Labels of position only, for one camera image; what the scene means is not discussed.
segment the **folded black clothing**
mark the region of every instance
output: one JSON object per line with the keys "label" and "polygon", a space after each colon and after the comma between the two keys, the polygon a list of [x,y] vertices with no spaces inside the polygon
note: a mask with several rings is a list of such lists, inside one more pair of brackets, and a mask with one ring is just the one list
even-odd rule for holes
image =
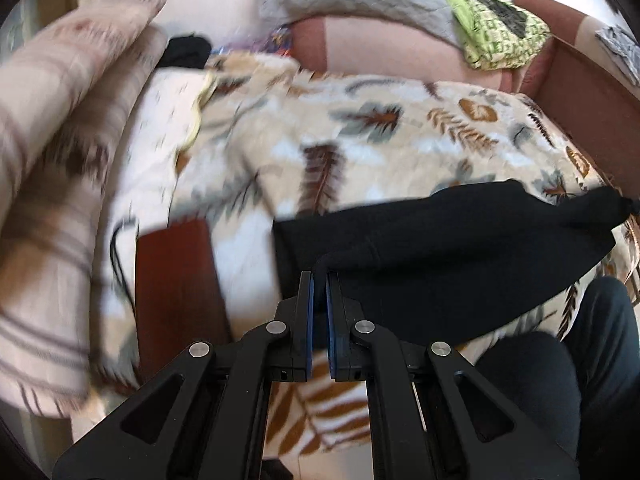
{"label": "folded black clothing", "polygon": [[336,270],[343,295],[401,340],[460,344],[580,280],[633,207],[611,187],[551,205],[508,180],[275,221],[280,290],[295,296],[300,272],[313,270],[322,319],[326,273]]}
{"label": "folded black clothing", "polygon": [[158,68],[204,68],[211,54],[211,44],[201,36],[176,36],[169,40]]}

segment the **green patterned cloth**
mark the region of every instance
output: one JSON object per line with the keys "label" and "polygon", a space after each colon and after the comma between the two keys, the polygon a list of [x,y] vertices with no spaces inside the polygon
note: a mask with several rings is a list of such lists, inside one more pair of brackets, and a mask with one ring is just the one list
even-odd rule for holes
{"label": "green patterned cloth", "polygon": [[460,22],[465,59],[478,70],[523,66],[550,35],[539,17],[504,0],[447,1]]}

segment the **person's leg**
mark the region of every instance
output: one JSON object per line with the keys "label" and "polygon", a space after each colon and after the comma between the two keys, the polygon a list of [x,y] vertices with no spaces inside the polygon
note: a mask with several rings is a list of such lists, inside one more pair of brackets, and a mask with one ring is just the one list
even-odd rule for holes
{"label": "person's leg", "polygon": [[640,434],[638,326],[622,282],[604,277],[590,283],[564,343],[582,393],[578,458],[589,466],[581,469],[590,478],[607,478],[605,470],[620,464],[612,454],[624,456],[630,432]]}
{"label": "person's leg", "polygon": [[580,431],[580,389],[566,347],[544,332],[498,341],[476,369],[571,457]]}

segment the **leaf-patterned blanket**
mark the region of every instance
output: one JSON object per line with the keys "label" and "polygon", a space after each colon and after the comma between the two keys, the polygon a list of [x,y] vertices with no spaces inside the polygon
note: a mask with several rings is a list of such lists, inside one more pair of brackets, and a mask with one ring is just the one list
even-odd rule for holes
{"label": "leaf-patterned blanket", "polygon": [[[237,338],[272,319],[280,299],[274,218],[509,178],[553,204],[603,184],[589,159],[524,95],[300,72],[295,61],[275,56],[233,54],[216,66],[171,217],[208,219]],[[459,350],[475,362],[507,335],[545,330],[563,338],[595,276],[626,280],[638,264],[635,229],[631,221],[616,228],[611,253],[568,290]],[[333,383],[325,355],[314,370],[309,383],[274,388],[268,455],[331,450],[369,437],[364,384]]]}

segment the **reddish-brown book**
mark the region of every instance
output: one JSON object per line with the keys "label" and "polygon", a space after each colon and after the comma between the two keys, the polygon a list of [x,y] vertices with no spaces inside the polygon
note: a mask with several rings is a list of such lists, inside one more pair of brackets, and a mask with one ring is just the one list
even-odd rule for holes
{"label": "reddish-brown book", "polygon": [[148,381],[188,345],[231,341],[225,301],[202,219],[138,239],[136,327],[140,376]]}

